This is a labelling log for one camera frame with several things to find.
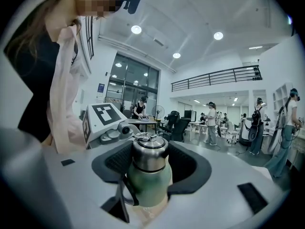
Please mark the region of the black office chair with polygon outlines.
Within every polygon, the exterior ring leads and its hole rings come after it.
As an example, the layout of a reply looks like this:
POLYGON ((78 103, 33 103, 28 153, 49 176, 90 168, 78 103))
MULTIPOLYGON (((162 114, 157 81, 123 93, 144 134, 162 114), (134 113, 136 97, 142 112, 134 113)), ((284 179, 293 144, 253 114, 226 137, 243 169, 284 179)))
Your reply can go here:
POLYGON ((180 119, 180 113, 178 111, 171 111, 165 118, 167 123, 160 123, 158 134, 160 136, 169 135, 172 133, 174 126, 180 119))

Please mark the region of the person's left forearm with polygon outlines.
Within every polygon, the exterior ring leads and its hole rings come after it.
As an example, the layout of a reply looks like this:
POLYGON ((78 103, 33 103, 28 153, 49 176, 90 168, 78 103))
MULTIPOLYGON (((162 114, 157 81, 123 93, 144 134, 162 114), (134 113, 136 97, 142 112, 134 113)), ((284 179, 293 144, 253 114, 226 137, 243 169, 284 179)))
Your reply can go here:
POLYGON ((52 146, 58 153, 68 154, 86 149, 82 121, 74 113, 68 113, 63 124, 56 125, 50 113, 47 120, 53 138, 52 146))

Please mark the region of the black metal grille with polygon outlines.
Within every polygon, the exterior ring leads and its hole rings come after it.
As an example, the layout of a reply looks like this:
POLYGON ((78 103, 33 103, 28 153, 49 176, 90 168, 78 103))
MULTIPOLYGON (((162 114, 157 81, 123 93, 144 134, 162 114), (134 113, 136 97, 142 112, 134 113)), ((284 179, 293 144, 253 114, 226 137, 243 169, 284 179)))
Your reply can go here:
POLYGON ((94 56, 94 50, 93 50, 93 17, 86 17, 85 18, 85 25, 86 25, 86 40, 87 40, 87 46, 88 46, 88 53, 89 58, 92 59, 94 56))

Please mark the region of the white office chair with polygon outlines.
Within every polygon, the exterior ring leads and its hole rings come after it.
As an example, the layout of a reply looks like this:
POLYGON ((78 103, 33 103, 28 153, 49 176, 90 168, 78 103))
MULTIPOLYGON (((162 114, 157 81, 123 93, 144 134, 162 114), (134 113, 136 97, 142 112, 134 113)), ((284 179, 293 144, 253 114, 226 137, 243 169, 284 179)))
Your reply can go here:
POLYGON ((225 133, 225 139, 229 144, 237 144, 239 132, 234 129, 232 122, 227 123, 227 130, 225 133))

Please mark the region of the white pod-shaped device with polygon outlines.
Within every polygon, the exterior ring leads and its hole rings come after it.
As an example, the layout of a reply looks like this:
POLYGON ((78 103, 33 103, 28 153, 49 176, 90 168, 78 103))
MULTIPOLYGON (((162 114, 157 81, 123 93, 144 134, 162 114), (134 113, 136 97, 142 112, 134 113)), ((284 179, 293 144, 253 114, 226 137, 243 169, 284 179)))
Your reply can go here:
POLYGON ((251 141, 249 141, 249 139, 248 139, 251 124, 252 124, 251 118, 243 118, 243 120, 241 122, 241 129, 240 129, 240 133, 239 133, 239 143, 244 146, 251 145, 251 141))

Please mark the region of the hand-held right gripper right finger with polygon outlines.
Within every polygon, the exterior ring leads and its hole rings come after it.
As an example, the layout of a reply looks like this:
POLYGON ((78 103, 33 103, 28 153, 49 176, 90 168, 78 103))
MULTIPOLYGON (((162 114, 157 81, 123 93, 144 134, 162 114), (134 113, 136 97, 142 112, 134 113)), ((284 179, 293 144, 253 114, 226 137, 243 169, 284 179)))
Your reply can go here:
POLYGON ((165 209, 146 229, 256 229, 280 208, 288 192, 270 178, 231 154, 181 143, 211 164, 209 180, 190 195, 173 195, 165 209), (253 214, 238 189, 252 183, 268 205, 253 214))

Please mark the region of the steel bottle lid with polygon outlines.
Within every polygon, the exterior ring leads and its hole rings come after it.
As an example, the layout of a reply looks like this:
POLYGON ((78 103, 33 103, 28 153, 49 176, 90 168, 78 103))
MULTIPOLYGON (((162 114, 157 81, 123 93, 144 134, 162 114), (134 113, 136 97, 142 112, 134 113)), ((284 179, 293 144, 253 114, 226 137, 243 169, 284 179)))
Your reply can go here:
POLYGON ((133 162, 144 172, 162 170, 169 155, 168 146, 168 141, 157 134, 138 133, 132 143, 133 162))

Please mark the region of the black monitor screen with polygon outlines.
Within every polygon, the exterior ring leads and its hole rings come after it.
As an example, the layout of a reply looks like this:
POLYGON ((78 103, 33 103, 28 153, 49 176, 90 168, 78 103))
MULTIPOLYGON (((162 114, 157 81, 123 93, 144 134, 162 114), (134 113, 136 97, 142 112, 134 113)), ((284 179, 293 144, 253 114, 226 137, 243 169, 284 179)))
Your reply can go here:
POLYGON ((196 121, 196 111, 193 110, 185 110, 184 111, 184 118, 189 118, 191 122, 196 121))

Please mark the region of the black standing fan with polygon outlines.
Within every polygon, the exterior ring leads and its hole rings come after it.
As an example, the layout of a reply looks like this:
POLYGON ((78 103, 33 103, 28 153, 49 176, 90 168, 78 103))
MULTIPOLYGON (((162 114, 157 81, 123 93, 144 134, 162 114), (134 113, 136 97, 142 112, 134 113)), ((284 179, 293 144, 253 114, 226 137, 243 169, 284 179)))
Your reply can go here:
POLYGON ((152 109, 152 116, 154 118, 154 121, 156 121, 156 127, 158 128, 160 126, 160 122, 163 119, 165 115, 165 110, 162 106, 160 105, 156 105, 155 107, 153 107, 152 109))

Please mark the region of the grey side table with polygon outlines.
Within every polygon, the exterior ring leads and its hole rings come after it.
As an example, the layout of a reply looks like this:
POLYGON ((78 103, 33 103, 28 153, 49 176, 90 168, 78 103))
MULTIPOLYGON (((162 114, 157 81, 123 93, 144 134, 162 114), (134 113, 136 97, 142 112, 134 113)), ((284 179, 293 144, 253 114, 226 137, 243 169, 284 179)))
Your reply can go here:
POLYGON ((154 128, 153 128, 153 130, 154 130, 154 132, 156 133, 156 128, 157 128, 157 122, 156 121, 154 121, 154 120, 141 120, 141 119, 138 119, 138 120, 136 120, 136 119, 128 119, 127 120, 128 121, 128 123, 129 124, 133 124, 133 125, 144 125, 145 127, 145 131, 147 132, 147 126, 148 125, 153 125, 154 126, 154 128))

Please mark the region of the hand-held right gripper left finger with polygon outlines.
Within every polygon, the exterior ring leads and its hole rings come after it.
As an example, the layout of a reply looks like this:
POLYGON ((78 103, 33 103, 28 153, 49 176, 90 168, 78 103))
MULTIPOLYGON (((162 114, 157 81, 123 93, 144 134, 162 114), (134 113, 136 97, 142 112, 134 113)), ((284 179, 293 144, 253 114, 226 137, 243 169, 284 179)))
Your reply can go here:
POLYGON ((73 229, 132 229, 129 223, 102 209, 112 197, 121 201, 122 185, 104 182, 91 167, 96 157, 105 153, 112 155, 130 144, 131 141, 118 142, 69 154, 58 154, 53 147, 43 147, 50 176, 73 229))

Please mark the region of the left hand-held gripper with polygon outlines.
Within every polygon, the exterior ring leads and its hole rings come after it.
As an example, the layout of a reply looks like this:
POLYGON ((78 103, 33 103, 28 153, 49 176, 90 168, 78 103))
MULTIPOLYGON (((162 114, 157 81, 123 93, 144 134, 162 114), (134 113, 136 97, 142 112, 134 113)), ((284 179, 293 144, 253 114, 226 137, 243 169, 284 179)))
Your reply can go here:
POLYGON ((123 140, 136 143, 132 125, 112 103, 90 104, 82 121, 86 148, 91 148, 92 142, 108 145, 123 140))

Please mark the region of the black-framed glass door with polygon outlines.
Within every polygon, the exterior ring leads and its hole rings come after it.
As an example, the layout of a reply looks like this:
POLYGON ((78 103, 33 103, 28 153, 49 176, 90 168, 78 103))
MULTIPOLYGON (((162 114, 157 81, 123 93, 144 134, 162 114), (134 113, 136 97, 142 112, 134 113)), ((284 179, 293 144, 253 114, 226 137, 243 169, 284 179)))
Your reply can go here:
POLYGON ((145 113, 155 117, 158 83, 158 70, 116 54, 104 101, 114 104, 127 118, 133 118, 134 107, 145 98, 145 113))

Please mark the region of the person's body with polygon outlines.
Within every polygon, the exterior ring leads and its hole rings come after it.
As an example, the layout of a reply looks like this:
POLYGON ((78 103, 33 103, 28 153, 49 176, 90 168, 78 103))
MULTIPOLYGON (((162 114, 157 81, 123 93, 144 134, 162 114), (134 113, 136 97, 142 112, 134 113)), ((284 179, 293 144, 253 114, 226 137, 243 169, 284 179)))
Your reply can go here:
POLYGON ((29 13, 5 47, 5 55, 32 92, 18 128, 43 146, 52 146, 47 114, 63 124, 80 82, 79 18, 104 18, 118 11, 123 0, 44 0, 29 13))

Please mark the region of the black chrome-framed chair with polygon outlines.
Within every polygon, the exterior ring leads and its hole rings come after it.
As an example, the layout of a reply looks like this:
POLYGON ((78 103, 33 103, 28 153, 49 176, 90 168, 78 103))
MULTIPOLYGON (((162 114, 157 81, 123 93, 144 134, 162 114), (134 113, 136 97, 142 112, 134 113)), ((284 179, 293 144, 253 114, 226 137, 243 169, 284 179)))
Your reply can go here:
POLYGON ((174 125, 174 128, 170 135, 170 140, 184 142, 184 133, 190 122, 190 118, 179 119, 179 121, 174 125))

